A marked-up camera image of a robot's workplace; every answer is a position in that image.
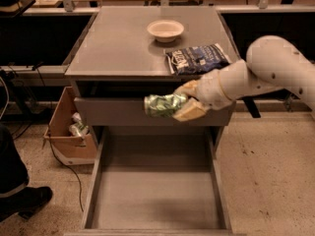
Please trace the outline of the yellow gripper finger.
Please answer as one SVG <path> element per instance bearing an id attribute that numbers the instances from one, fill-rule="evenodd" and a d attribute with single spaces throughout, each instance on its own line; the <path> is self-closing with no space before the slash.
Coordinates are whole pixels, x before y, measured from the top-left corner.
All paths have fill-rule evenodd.
<path id="1" fill-rule="evenodd" d="M 196 80 L 189 81 L 177 88 L 174 93 L 185 94 L 188 97 L 195 97 L 197 95 L 197 85 L 198 82 Z"/>
<path id="2" fill-rule="evenodd" d="M 186 122 L 205 116 L 207 111 L 207 106 L 195 98 L 190 98 L 182 108 L 173 114 L 173 118 L 180 122 Z"/>

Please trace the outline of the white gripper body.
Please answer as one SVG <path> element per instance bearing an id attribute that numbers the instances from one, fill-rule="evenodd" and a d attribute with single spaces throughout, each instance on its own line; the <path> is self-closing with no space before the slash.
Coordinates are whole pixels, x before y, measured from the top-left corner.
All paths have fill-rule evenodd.
<path id="1" fill-rule="evenodd" d="M 212 70 L 197 81 L 195 97 L 213 110 L 221 110 L 233 103 L 222 90 L 219 70 Z"/>

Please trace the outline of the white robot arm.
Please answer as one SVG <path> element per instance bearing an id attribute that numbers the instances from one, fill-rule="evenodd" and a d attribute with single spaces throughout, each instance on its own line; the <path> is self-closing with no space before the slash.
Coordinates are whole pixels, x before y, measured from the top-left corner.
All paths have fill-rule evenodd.
<path id="1" fill-rule="evenodd" d="M 315 111 L 315 66 L 287 40 L 266 35 L 249 46 L 246 58 L 214 69 L 175 92 L 189 100 L 173 118 L 185 122 L 221 110 L 234 101 L 287 89 Z"/>

